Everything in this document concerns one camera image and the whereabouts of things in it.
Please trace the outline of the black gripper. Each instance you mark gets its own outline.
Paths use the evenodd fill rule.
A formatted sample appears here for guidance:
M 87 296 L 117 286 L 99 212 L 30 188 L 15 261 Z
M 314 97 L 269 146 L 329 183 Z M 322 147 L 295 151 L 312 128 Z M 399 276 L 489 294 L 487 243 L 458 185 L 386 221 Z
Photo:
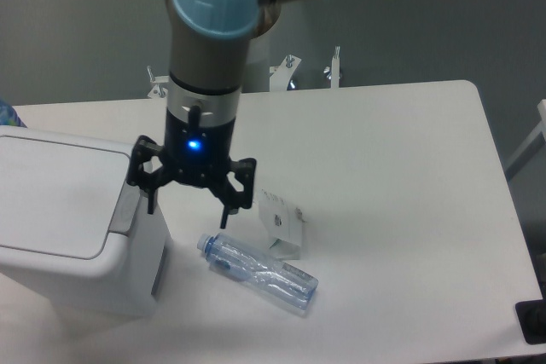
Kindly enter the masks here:
M 191 129 L 168 112 L 164 146 L 145 135 L 137 138 L 126 182 L 139 187 L 148 199 L 149 215 L 154 214 L 158 204 L 158 190 L 170 182 L 210 189 L 223 205 L 220 228 L 226 228 L 229 216 L 240 209 L 252 208 L 257 160 L 230 158 L 234 126 L 235 121 L 231 120 L 215 127 Z M 145 164 L 153 158 L 159 159 L 161 166 L 146 171 Z

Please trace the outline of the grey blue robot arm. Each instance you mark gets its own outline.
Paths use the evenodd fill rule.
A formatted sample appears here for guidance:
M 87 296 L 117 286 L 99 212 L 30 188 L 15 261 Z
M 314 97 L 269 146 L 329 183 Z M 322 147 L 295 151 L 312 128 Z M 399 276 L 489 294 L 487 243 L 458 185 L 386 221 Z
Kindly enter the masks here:
M 126 181 L 154 211 L 171 182 L 208 189 L 230 216 L 253 203 L 257 162 L 229 151 L 263 7 L 295 0 L 164 0 L 171 25 L 165 138 L 136 140 Z

